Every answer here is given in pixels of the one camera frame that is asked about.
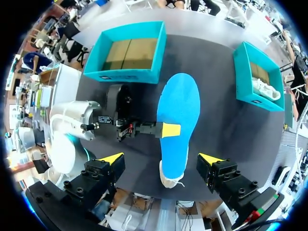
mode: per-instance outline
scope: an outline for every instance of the desk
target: desk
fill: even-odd
[[[143,18],[141,14],[145,11],[132,12],[114,19],[112,25],[119,26],[123,23],[122,20],[125,20],[123,24],[131,23],[127,17],[132,19],[133,15],[133,21],[150,21],[153,20],[154,14],[159,15],[163,11],[165,10],[147,11],[147,15],[150,16],[144,15]],[[174,27],[170,27],[174,17],[170,14],[178,14],[176,18],[180,22],[173,26],[186,28],[188,37],[179,35],[183,31],[174,34]],[[218,158],[231,158],[238,163],[238,168],[247,178],[257,180],[262,187],[278,153],[284,113],[271,113],[236,100],[232,56],[233,49],[243,41],[243,36],[257,47],[261,43],[254,40],[254,37],[246,37],[242,28],[210,15],[166,9],[161,17],[166,23],[168,37],[160,81],[157,85],[130,84],[134,98],[132,114],[144,120],[156,120],[158,100],[168,79],[179,72],[194,77],[199,88],[201,112],[190,140],[187,167],[181,180],[185,187],[177,185],[173,189],[166,189],[162,185],[158,167],[161,160],[160,143],[152,136],[140,134],[121,143],[96,138],[93,141],[81,141],[82,144],[97,158],[124,152],[126,169],[117,182],[117,187],[156,198],[187,201],[218,198],[217,194],[210,193],[196,170],[199,152]],[[212,30],[206,26],[210,23],[204,24],[207,20],[212,23]],[[193,24],[188,23],[192,21],[197,24],[201,21],[203,24],[203,27],[198,28],[197,38],[193,38],[196,35]],[[216,40],[218,43],[224,43],[224,46],[201,39],[214,39],[217,34],[224,34]],[[102,103],[109,86],[110,83],[97,82],[81,76],[76,99]]]

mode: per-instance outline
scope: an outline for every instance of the person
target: person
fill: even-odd
[[[32,70],[32,74],[40,74],[42,72],[40,67],[48,66],[51,63],[52,60],[47,58],[45,55],[38,52],[29,52],[17,61],[15,65],[15,71],[18,72],[24,64]]]
[[[202,0],[202,1],[205,3],[205,6],[211,10],[209,12],[210,15],[216,16],[219,13],[220,7],[212,0]],[[198,11],[199,5],[200,5],[199,0],[191,0],[192,11]]]
[[[283,37],[285,38],[286,44],[287,44],[287,50],[289,51],[290,59],[292,62],[292,71],[293,71],[293,82],[291,84],[291,89],[295,88],[297,86],[300,86],[302,84],[307,84],[307,80],[303,74],[303,72],[299,69],[297,62],[295,62],[295,55],[294,51],[291,47],[291,42],[289,39],[289,36],[286,34],[285,30],[282,32]],[[298,88],[301,92],[308,92],[307,86],[303,86]],[[293,105],[293,116],[295,121],[298,121],[300,116],[303,113],[303,110],[308,102],[308,96],[304,95],[303,93],[297,91],[297,90],[290,90],[288,89],[287,92],[291,94],[292,98],[292,105]]]
[[[157,4],[160,8],[165,8],[170,3],[172,3],[175,8],[184,10],[185,0],[158,0],[157,1]]]

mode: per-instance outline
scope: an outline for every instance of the cable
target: cable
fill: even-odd
[[[285,222],[284,219],[265,220],[265,221],[258,222],[256,224],[248,225],[245,228],[242,228],[238,231],[249,231],[249,230],[253,230],[253,229],[256,229],[256,228],[260,228],[261,226],[264,226],[264,225],[268,225],[268,224],[272,224],[272,223],[283,223],[283,222]]]
[[[124,226],[124,229],[123,229],[124,231],[127,230],[127,225],[130,222],[131,218],[132,218],[132,216],[131,216],[131,214],[129,214],[128,217],[124,220],[124,222],[123,222],[123,223],[125,223],[125,226]]]
[[[186,222],[186,218],[188,218],[188,220],[187,220],[187,223],[186,223],[186,225],[185,225],[185,230],[186,230],[186,227],[187,227],[188,222],[189,222],[189,230],[191,230],[192,225],[193,225],[193,216],[192,216],[190,210],[189,210],[186,206],[184,206],[181,202],[178,202],[178,206],[179,206],[181,209],[183,209],[184,212],[186,213],[185,220],[184,220],[184,224],[183,224],[181,230],[183,230],[183,227],[184,227],[185,222]]]
[[[131,220],[131,218],[128,220],[128,216],[129,216],[128,213],[130,212],[131,208],[133,207],[133,204],[134,204],[134,198],[132,198],[132,200],[131,200],[130,208],[129,208],[129,210],[127,211],[126,216],[125,216],[125,219],[124,219],[124,221],[123,221],[123,223],[122,223],[121,228],[122,228],[123,231],[126,231],[127,225],[128,225],[128,223],[129,223],[129,221]]]
[[[178,202],[178,203],[179,203],[180,205],[182,205],[182,207],[186,208],[186,211],[189,211],[189,215],[192,217],[192,225],[193,225],[193,216],[192,216],[190,210],[189,210],[186,206],[184,206],[181,202]]]

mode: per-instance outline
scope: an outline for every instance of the shoe insole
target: shoe insole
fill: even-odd
[[[179,136],[160,139],[162,171],[166,178],[180,177],[186,168],[188,144],[200,114],[200,97],[194,79],[185,73],[171,77],[160,96],[157,121],[180,124]]]

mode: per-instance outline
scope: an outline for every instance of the black table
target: black table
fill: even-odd
[[[156,120],[158,100],[169,78],[179,72],[194,77],[200,92],[201,112],[181,180],[185,187],[178,184],[167,189],[162,185],[160,143],[153,136],[140,134],[121,143],[102,138],[82,140],[84,147],[97,158],[124,152],[126,169],[117,187],[156,198],[187,201],[218,198],[210,193],[196,170],[198,153],[231,158],[247,178],[257,180],[260,186],[266,182],[278,153],[284,114],[236,100],[232,53],[232,49],[213,42],[168,35],[159,83],[129,84],[134,97],[132,114]],[[77,100],[102,103],[110,85],[82,76]]]

